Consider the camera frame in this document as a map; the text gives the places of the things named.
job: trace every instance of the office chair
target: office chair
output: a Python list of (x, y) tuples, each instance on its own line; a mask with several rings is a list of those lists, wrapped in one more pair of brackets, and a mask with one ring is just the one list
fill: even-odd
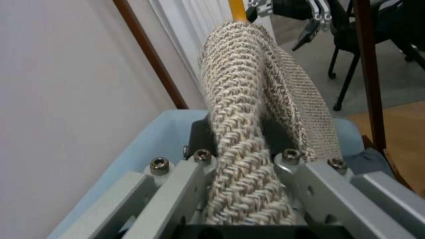
[[(333, 72), (333, 67), (336, 62), (339, 50), (348, 51), (354, 54), (350, 68), (348, 69), (342, 89), (339, 93), (338, 99), (333, 106), (334, 111), (340, 111), (342, 101), (344, 100), (345, 93), (350, 85), (354, 71), (360, 59), (359, 44), (357, 40), (355, 22), (350, 22), (349, 18), (352, 14), (352, 1), (350, 1), (347, 12), (344, 10), (338, 0), (327, 0), (332, 15), (331, 32), (334, 36), (335, 50), (333, 52), (332, 60), (330, 62), (328, 76), (335, 79), (336, 74)], [(372, 22), (374, 24), (375, 44), (391, 39), (406, 56), (419, 63), (425, 69), (425, 60), (419, 53), (411, 46), (408, 40), (402, 34), (394, 31), (392, 25), (394, 22), (402, 22), (402, 15), (399, 5), (403, 2), (398, 1), (394, 5), (379, 10), (380, 6), (387, 0), (381, 0), (371, 5)]]
[[(352, 2), (350, 1), (347, 12), (344, 10), (342, 5), (338, 0), (328, 0), (330, 12), (332, 15), (332, 25), (331, 32), (334, 36), (333, 42), (335, 44), (335, 50), (333, 52), (332, 60), (330, 62), (328, 76), (331, 79), (335, 79), (336, 74), (333, 72), (333, 67), (335, 66), (336, 58), (338, 56), (339, 50), (348, 51), (354, 54), (353, 60), (351, 62), (350, 68), (348, 69), (347, 76), (345, 77), (344, 84), (339, 93), (338, 100), (333, 106), (334, 111), (341, 110), (341, 104), (344, 100), (345, 93), (347, 92), (348, 86), (350, 85), (351, 79), (353, 78), (354, 71), (357, 67), (357, 64), (360, 59), (360, 50), (359, 43), (357, 40), (356, 26), (355, 22), (350, 22), (350, 14), (352, 10)], [(381, 4), (376, 4), (371, 6), (372, 10), (372, 20), (376, 24), (378, 10)], [(389, 39), (389, 35), (383, 32), (375, 31), (375, 44), (381, 43)]]

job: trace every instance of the cloth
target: cloth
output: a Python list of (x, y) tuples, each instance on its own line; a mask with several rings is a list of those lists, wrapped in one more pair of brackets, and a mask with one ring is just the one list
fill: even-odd
[(305, 162), (341, 159), (323, 98), (300, 65), (255, 24), (233, 22), (214, 30), (203, 45), (200, 63), (218, 152), (206, 222), (294, 223), (260, 117), (283, 125)]

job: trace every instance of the gray fabric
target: gray fabric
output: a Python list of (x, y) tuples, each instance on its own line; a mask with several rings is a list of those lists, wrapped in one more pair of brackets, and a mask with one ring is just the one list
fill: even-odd
[(372, 148), (368, 148), (354, 156), (344, 157), (344, 160), (355, 175), (382, 171), (394, 178), (394, 174), (385, 157)]

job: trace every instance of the braided textile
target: braided textile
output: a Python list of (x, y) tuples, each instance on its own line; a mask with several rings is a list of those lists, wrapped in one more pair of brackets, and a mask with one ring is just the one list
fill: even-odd
[(218, 151), (206, 223), (293, 224), (260, 115), (285, 127), (305, 162), (342, 158), (322, 97), (304, 70), (258, 25), (219, 27), (204, 44), (200, 63)]

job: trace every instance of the yellow rod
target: yellow rod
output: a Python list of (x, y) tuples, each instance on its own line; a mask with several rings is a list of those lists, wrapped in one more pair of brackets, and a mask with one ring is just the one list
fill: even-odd
[(245, 7), (242, 0), (229, 0), (230, 10), (234, 21), (247, 22)]

